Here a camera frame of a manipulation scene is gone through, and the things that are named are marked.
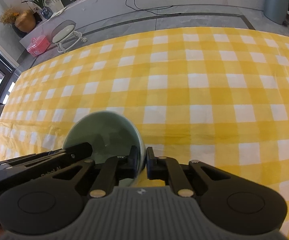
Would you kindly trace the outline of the brown round vase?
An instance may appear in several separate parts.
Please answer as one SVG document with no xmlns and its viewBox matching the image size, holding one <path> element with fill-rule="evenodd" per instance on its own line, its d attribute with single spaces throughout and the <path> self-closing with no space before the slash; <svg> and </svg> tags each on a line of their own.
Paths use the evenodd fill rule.
<svg viewBox="0 0 289 240">
<path fill-rule="evenodd" d="M 31 10 L 25 10 L 16 18 L 14 25 L 20 31 L 29 33 L 36 27 L 36 19 Z"/>
</svg>

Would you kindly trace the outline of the grey-blue trash bin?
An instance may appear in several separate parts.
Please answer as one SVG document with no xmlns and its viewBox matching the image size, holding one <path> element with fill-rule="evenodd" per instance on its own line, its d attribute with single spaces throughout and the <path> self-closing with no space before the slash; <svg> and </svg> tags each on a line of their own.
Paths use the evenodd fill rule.
<svg viewBox="0 0 289 240">
<path fill-rule="evenodd" d="M 264 16 L 269 20 L 282 25 L 287 16 L 289 0 L 265 0 Z"/>
</svg>

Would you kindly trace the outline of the green ceramic bowl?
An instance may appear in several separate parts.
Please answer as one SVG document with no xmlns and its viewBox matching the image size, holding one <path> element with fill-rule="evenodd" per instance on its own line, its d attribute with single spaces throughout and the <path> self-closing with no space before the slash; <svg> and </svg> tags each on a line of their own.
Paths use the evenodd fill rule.
<svg viewBox="0 0 289 240">
<path fill-rule="evenodd" d="M 125 116 L 113 111 L 90 113 L 76 122 L 66 136 L 63 148 L 88 142 L 93 148 L 91 159 L 96 164 L 104 163 L 109 157 L 130 154 L 132 146 L 139 150 L 135 178 L 121 179 L 120 186 L 134 186 L 144 169 L 145 144 L 139 130 Z"/>
</svg>

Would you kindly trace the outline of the pink plastic box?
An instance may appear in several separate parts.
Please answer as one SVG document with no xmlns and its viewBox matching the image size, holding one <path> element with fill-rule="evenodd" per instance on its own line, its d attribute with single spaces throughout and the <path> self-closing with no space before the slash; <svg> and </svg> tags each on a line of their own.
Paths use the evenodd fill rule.
<svg viewBox="0 0 289 240">
<path fill-rule="evenodd" d="M 30 53 L 33 57 L 37 57 L 46 52 L 50 42 L 48 41 L 45 35 L 40 35 L 37 38 L 33 38 L 31 43 L 27 47 L 27 52 Z"/>
</svg>

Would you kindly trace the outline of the white round stool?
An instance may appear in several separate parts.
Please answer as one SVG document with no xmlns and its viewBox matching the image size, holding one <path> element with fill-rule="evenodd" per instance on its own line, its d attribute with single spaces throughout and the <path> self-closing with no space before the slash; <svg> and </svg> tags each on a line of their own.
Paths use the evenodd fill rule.
<svg viewBox="0 0 289 240">
<path fill-rule="evenodd" d="M 66 53 L 71 50 L 76 44 L 86 43 L 87 38 L 83 37 L 82 33 L 76 30 L 76 22 L 73 20 L 65 20 L 60 23 L 51 34 L 51 41 L 57 46 L 59 53 Z M 70 46 L 65 47 L 64 44 L 69 41 L 74 41 Z"/>
</svg>

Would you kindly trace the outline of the yellow checkered tablecloth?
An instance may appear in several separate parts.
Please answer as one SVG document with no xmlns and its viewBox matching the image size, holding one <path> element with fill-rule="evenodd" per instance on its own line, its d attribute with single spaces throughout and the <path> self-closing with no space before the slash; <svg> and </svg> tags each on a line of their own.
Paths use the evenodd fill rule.
<svg viewBox="0 0 289 240">
<path fill-rule="evenodd" d="M 0 117 L 0 161 L 54 150 L 109 110 L 156 155 L 201 160 L 278 191 L 289 238 L 289 37 L 236 28 L 149 31 L 23 72 Z"/>
</svg>

